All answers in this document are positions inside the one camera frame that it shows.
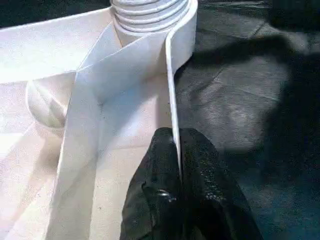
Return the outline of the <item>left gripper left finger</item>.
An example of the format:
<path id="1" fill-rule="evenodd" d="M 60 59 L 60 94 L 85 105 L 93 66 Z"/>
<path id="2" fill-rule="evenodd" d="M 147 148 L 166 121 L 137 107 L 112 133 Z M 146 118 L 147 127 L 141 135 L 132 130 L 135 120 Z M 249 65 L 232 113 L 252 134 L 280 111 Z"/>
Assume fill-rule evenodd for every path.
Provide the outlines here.
<path id="1" fill-rule="evenodd" d="M 178 154 L 172 129 L 154 132 L 130 180 L 122 209 L 121 240 L 179 240 L 183 213 Z"/>

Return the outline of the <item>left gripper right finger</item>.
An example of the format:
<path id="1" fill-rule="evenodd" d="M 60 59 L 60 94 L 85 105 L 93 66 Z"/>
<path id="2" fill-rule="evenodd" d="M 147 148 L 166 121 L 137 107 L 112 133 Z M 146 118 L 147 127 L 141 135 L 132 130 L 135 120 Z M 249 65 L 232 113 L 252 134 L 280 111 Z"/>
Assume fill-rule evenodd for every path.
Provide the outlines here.
<path id="1" fill-rule="evenodd" d="M 262 234 L 245 195 L 211 141 L 194 128 L 182 128 L 180 146 L 191 237 L 261 240 Z"/>

